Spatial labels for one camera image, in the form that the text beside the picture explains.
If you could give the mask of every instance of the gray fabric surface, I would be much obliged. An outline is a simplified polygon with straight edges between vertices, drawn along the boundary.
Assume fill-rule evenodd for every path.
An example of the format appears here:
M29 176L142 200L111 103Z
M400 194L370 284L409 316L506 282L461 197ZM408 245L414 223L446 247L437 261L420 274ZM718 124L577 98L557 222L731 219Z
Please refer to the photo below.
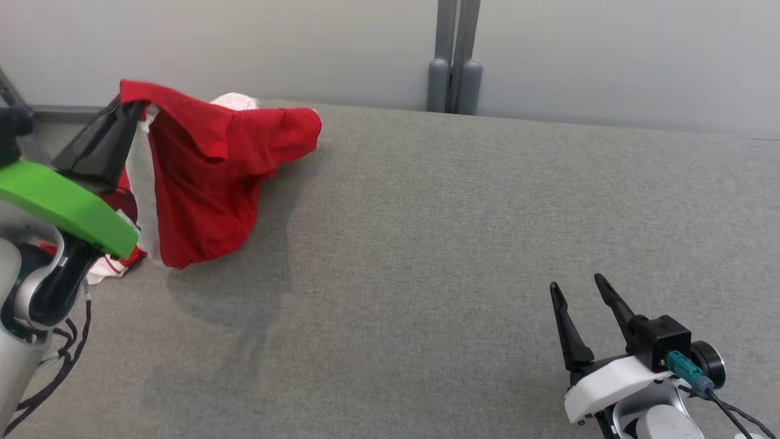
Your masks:
M22 157L49 163L78 134L80 125L70 123L38 124L32 135L19 137Z
M616 355L596 272L715 346L722 398L780 432L778 142L316 108L319 149L237 253L93 289L81 361L12 439L598 438L566 419L548 292Z

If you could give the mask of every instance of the red shirt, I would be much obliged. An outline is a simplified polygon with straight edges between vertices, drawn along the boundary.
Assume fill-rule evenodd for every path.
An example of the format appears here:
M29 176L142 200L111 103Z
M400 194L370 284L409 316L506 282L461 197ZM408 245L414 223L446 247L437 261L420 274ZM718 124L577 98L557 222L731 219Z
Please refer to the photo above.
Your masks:
M131 80L120 92L122 102L159 108L149 143L160 255L179 269L236 250L254 224L263 180L312 152L322 129L312 109L236 111Z

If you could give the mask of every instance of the black cable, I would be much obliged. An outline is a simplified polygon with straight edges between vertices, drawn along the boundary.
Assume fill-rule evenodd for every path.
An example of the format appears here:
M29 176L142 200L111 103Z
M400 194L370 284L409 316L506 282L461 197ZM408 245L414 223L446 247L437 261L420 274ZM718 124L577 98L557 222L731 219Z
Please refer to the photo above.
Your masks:
M756 427L760 428L761 431L763 431L764 434L767 435L768 439L778 439L777 436L775 436L774 433L769 431L769 429L764 424L759 422L758 419L753 418L751 415L748 415L747 413L745 413L742 410L736 408L735 406L729 404L728 402L723 402L723 405L727 409L731 410L732 412L736 412L736 414L738 414L738 415L742 416L743 418L747 419L749 422L756 424Z
M56 389L56 388L57 388L57 386L59 385L59 383L61 383L61 382L62 382L62 380L64 380L64 379L65 379L65 377L67 376L66 368L67 368L67 362L70 360L70 352L65 352L65 355L64 355L64 357L66 357L66 362L64 362L64 363L62 364L62 366L60 366L60 368L59 368L59 372L57 373L57 376L55 377L55 379L54 379L54 380L52 380L52 382L51 382L51 383L49 383L49 385L48 385L48 386L44 387L44 388L43 388L41 391L39 391L38 393L36 393L34 396L32 396L32 397L28 398L28 399L27 399L25 402L23 402L22 404L29 402L29 401L30 401L31 399L33 399L33 398L39 398L40 396L42 396L42 394L44 393L44 391L46 391L46 390L47 390L47 389L49 389L49 388L51 388L51 390L48 392L48 394L51 394L51 393L54 391L54 389ZM17 427L19 424L21 424L21 423L22 423L22 421L24 421L25 419L27 419L27 417L28 417L29 415L31 415L31 414L32 414L32 413L35 411L35 409L37 409L38 407L40 407L40 406L41 406L41 403L42 403L43 401L45 401L45 400L46 400L46 397L44 397L44 398L43 398L43 399L42 399L40 402L38 402L37 404L34 404L34 405L28 405L28 406L24 407L23 409L20 409L20 406L21 406L22 404L19 404L19 406L17 406L17 407L16 407L16 411L17 411L17 412L18 412L19 410L25 410L25 409L26 409L26 410L25 410L25 412L24 412L24 413L22 413L21 415L17 416L17 417L16 417L16 418L15 418L13 421L11 421L11 423L9 423L9 424L8 424L8 426L5 428L5 433L3 434L3 437L5 437L5 436L8 436L9 434L11 434L11 431L13 431L13 429L15 429L15 428L16 428L16 427Z
M68 325L70 332L73 333L73 341L76 341L76 339L79 337L79 330L76 329L76 324L73 323L71 319L65 319L65 324Z
M71 346L73 346L73 343L76 341L73 338L73 335L70 332L66 331L66 330L61 330L59 328L54 328L54 330L52 332L54 334L62 336L62 337L64 337L66 339L65 346L62 346L60 349L57 349L57 352L62 351L62 350L67 351L68 349L70 349Z
M718 398L718 396L716 396L716 395L715 395L715 391L714 391L712 388L708 388L706 391L704 391L704 393L706 393L706 394L707 394L707 396L709 396L709 397L710 397L710 399L711 399L711 400L712 400L712 401L713 401L713 402L714 402L716 405L718 405L718 407L719 407L719 408L720 408L720 409L723 411L723 413L725 413L725 414L726 414L726 416L728 416L728 417L729 417L729 419L731 420L731 422L733 422L733 423L734 423L734 425L736 425L736 427L737 427L737 428L739 428L739 431L740 431L740 432L741 432L741 433L742 433L742 434L745 436L745 438L746 438L746 439L753 439L753 436L751 436L751 435L750 435L750 433L748 433L747 429L745 428L745 426L744 426L744 425L742 425L742 423L739 421L739 419L737 419L737 418L736 418L736 417L735 417L735 416L734 416L734 415L733 415L733 414L732 414L732 413L729 411L729 409L727 409L727 408L726 408L726 406L723 404L723 401L721 401L721 399L720 399L720 398Z
M38 407L43 404L46 399L51 396L52 393L54 393L55 390L57 390L57 387L59 387L60 384L62 384L63 381L65 381L65 378L68 377L70 374L70 371L73 370L73 367L76 365L76 362L79 361L79 357L81 356L81 352L84 350L84 345L87 343L87 337L90 333L90 322L92 321L92 301L87 300L87 318L84 320L84 327L82 329L82 336L81 341L79 341L79 344L76 346L76 350L73 353L73 357L71 358L70 352L64 351L62 352L62 356L65 357L65 361L62 363L62 366L60 367L59 373L57 373L57 376L54 378L54 380L51 381L46 387L44 387L41 391L36 393L35 395L29 397L25 401L21 402L18 406L16 406L16 411L19 410L25 410L24 413L17 416L9 425L7 428L5 428L5 433L3 434L3 437L8 436L13 429L15 429L22 421L24 421L32 412L35 411ZM73 325L73 322L70 322L68 326L70 327Z

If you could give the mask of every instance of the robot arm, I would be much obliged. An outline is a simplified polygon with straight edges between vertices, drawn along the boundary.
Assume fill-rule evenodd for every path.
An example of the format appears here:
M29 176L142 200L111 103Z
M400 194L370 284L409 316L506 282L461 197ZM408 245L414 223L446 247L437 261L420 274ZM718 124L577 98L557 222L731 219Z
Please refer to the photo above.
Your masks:
M716 402L740 429L737 437L763 439L744 429L731 414L743 412L720 402L714 391L725 384L721 356L670 316L648 319L635 314L601 274L596 285L612 309L626 340L623 355L595 360L569 316L558 284L550 285L563 362L571 387L565 397L571 423L595 418L606 439L704 438L685 408L685 400L702 397ZM769 439L774 434L755 419Z
M96 193L115 188L143 107L118 99L112 105L55 160L57 170L20 159L21 128L0 113L0 433L94 261L106 253L126 257L135 247L136 231Z

